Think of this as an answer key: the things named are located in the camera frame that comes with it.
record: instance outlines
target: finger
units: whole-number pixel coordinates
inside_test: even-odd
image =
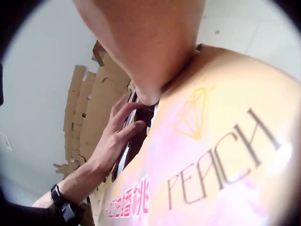
[[[141,130],[145,128],[144,121],[136,121],[132,122],[128,126],[126,126],[123,130],[117,133],[117,136],[123,143],[127,143],[133,136],[139,133]]]
[[[120,111],[120,109],[122,108],[122,106],[124,106],[128,99],[129,99],[129,96],[131,95],[131,92],[130,91],[127,91],[122,97],[120,100],[118,100],[114,106],[112,107],[111,109],[111,116],[115,116],[117,114],[118,111]]]
[[[120,111],[115,115],[115,121],[117,124],[123,124],[125,119],[129,116],[129,114],[132,112],[132,110],[137,109],[137,108],[143,108],[145,107],[144,104],[142,103],[137,103],[137,102],[130,102],[126,103],[125,105],[122,106]]]

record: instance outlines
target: hand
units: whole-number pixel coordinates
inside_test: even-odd
[[[127,103],[127,100],[128,93],[112,107],[108,125],[87,162],[94,166],[95,171],[108,172],[129,139],[145,127],[144,121],[136,121],[123,129],[124,121],[132,110],[144,107],[137,102]]]

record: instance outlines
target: red chinese characters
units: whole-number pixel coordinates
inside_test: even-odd
[[[144,177],[124,192],[123,196],[115,198],[112,203],[107,203],[106,212],[109,218],[138,216],[149,213],[149,179]]]

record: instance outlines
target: cardboard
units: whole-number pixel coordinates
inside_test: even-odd
[[[57,165],[57,164],[53,164],[53,166],[55,166],[57,168],[57,170],[55,171],[57,174],[61,173],[64,175],[64,178],[66,178],[70,173],[74,172],[78,166],[79,166],[79,162],[78,161],[68,161],[68,164],[63,164],[63,165]]]
[[[76,65],[74,68],[70,88],[68,91],[67,104],[65,108],[65,119],[63,131],[70,135],[72,131],[72,122],[75,114],[75,106],[80,92],[80,86],[85,74],[86,67]]]
[[[300,90],[270,65],[202,46],[139,153],[91,195],[95,225],[281,222],[299,188]]]
[[[104,66],[103,57],[106,53],[106,50],[102,47],[102,45],[96,41],[93,47],[93,57],[92,60],[96,61],[100,67]]]
[[[87,160],[107,126],[112,106],[125,93],[130,81],[128,75],[107,53],[103,62],[104,66],[96,73],[80,137],[80,155]]]
[[[82,81],[85,67],[76,65],[68,90],[63,128],[68,164],[56,165],[59,167],[57,172],[64,176],[74,170],[74,164],[83,165],[91,157],[107,126],[111,107],[123,95],[130,81],[100,44],[96,48],[101,52],[103,66],[97,74],[87,72]]]

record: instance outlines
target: black sleeve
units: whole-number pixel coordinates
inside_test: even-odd
[[[7,202],[0,190],[0,225],[67,225],[58,208],[35,208]]]

